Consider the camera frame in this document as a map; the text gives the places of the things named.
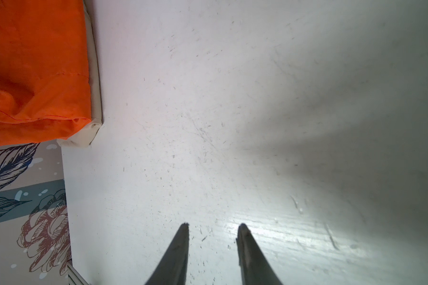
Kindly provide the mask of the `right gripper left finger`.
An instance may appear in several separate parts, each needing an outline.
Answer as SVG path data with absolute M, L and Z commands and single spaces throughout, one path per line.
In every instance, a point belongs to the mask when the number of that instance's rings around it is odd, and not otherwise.
M 189 224 L 183 223 L 146 285 L 185 285 L 189 257 Z

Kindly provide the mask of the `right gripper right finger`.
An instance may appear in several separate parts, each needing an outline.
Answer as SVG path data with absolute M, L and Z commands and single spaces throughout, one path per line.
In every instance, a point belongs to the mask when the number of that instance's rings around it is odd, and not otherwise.
M 244 223 L 238 227 L 237 248 L 243 285 L 282 285 Z

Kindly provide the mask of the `beige shorts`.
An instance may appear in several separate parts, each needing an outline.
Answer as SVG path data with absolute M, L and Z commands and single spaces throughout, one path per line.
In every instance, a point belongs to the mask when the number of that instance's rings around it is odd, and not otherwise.
M 85 148 L 90 146 L 92 141 L 95 139 L 100 127 L 103 124 L 101 82 L 92 19 L 88 13 L 88 9 L 86 7 L 85 2 L 83 3 L 83 5 L 88 48 L 92 121 L 88 123 L 78 133 L 72 135 L 70 138 L 66 140 L 58 139 L 57 143 L 60 147 Z

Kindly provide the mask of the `orange shorts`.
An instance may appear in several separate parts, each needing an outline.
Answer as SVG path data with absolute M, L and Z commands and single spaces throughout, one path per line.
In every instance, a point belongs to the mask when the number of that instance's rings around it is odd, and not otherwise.
M 67 139 L 92 120 L 82 1 L 0 1 L 0 146 Z

